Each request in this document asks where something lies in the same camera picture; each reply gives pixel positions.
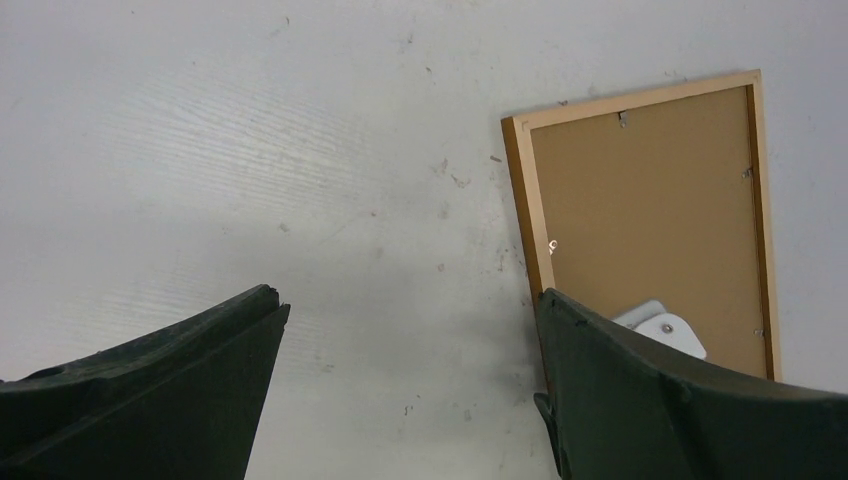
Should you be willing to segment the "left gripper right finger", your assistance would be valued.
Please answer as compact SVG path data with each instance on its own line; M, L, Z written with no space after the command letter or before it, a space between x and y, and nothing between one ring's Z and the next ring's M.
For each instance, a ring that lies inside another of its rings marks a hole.
M726 369L538 297L534 397L564 479L843 479L847 398Z

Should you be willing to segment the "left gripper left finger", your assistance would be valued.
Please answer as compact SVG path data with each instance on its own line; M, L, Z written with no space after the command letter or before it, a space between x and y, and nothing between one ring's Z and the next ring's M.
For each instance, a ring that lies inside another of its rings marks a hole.
M5 479L241 479L290 315L259 285L1 386Z

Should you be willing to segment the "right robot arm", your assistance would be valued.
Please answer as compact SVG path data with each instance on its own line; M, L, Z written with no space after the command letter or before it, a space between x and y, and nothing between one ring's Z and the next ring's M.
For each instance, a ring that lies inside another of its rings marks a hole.
M648 300L616 316L612 321L692 357L707 359L706 349L689 323L668 312L663 303L656 299Z

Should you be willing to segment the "brown backing board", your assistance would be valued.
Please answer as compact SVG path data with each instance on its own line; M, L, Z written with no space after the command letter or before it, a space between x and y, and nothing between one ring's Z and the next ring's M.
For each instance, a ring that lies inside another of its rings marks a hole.
M561 122L531 142L558 290L606 318L659 301L709 362L772 378L750 92Z

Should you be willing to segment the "wooden picture frame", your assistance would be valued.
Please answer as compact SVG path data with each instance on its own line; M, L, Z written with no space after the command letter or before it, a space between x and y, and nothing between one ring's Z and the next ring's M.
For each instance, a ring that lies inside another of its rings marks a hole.
M749 99L753 115L752 132L755 136L753 154L757 162L757 200L761 209L760 225L763 274L767 282L766 312L769 319L767 334L770 339L774 364L773 377L766 379L779 381L783 377L783 369L780 353L776 268L771 227L763 79L760 70L749 70L701 80L683 81L667 86L641 89L547 109L534 109L526 113L505 117L501 122L501 126L530 291L533 297L538 297L547 289L557 289L554 284L551 263L556 242L551 240L546 232L541 194L537 180L537 168L531 142L532 131L536 128L561 122L635 109L645 105L677 100L738 86L747 86L751 90Z

